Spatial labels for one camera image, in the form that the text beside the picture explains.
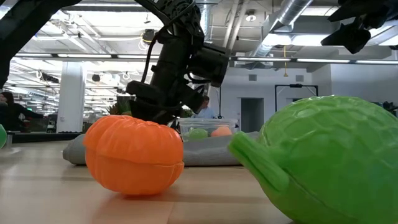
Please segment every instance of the dark doorway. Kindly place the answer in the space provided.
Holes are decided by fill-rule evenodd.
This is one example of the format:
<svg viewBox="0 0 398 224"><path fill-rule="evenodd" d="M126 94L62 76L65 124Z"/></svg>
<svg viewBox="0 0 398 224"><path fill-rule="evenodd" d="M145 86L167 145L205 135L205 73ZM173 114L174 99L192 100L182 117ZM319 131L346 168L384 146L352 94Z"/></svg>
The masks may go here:
<svg viewBox="0 0 398 224"><path fill-rule="evenodd" d="M245 133L260 131L264 124L264 99L242 98L241 130Z"/></svg>

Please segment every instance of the gray cushion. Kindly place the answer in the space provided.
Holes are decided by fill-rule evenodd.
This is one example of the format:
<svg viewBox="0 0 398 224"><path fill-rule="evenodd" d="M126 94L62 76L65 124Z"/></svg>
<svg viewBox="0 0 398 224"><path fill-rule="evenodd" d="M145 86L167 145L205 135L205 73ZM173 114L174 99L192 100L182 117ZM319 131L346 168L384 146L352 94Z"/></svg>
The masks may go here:
<svg viewBox="0 0 398 224"><path fill-rule="evenodd" d="M259 133L249 133L257 138ZM74 165L86 165L84 134L73 140L63 150L63 158ZM236 166L240 162L228 151L232 136L206 138L184 143L183 161L185 166Z"/></svg>

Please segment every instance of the person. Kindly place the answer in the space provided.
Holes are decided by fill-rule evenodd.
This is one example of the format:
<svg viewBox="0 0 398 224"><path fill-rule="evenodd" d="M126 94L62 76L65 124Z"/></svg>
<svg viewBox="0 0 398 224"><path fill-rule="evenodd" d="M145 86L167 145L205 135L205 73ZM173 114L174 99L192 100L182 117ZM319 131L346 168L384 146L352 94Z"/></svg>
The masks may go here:
<svg viewBox="0 0 398 224"><path fill-rule="evenodd" d="M25 124L19 119L19 115L23 114L26 118L43 118L41 114L37 114L24 108L22 105L14 102L14 96L9 92L0 93L0 101L2 102L1 113L7 119L1 120L4 129L7 131L25 131Z"/></svg>
<svg viewBox="0 0 398 224"><path fill-rule="evenodd" d="M216 118L213 110L209 107L210 98L208 96L204 97L201 110L198 114L194 114L192 118L202 118L202 119L213 119Z"/></svg>

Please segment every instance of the clear plastic container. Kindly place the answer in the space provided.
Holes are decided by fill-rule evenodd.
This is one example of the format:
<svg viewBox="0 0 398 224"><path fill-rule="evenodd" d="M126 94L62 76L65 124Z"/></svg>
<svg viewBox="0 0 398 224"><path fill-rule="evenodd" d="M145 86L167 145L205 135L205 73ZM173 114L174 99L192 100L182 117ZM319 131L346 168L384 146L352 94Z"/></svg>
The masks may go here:
<svg viewBox="0 0 398 224"><path fill-rule="evenodd" d="M233 134L238 123L236 119L180 118L178 121L184 141Z"/></svg>

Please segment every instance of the green ball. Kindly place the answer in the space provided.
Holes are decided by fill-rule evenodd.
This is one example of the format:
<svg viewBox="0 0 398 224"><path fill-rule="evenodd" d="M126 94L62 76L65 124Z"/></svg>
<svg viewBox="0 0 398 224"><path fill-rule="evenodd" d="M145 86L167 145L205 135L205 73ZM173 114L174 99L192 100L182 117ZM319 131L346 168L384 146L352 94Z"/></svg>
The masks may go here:
<svg viewBox="0 0 398 224"><path fill-rule="evenodd" d="M297 223L398 222L398 119L347 96L300 100L230 151Z"/></svg>
<svg viewBox="0 0 398 224"><path fill-rule="evenodd" d="M0 149L6 144L6 141L7 141L7 132L0 124Z"/></svg>
<svg viewBox="0 0 398 224"><path fill-rule="evenodd" d="M199 140L208 137L208 132L202 128L195 128L189 131L189 138L192 140Z"/></svg>

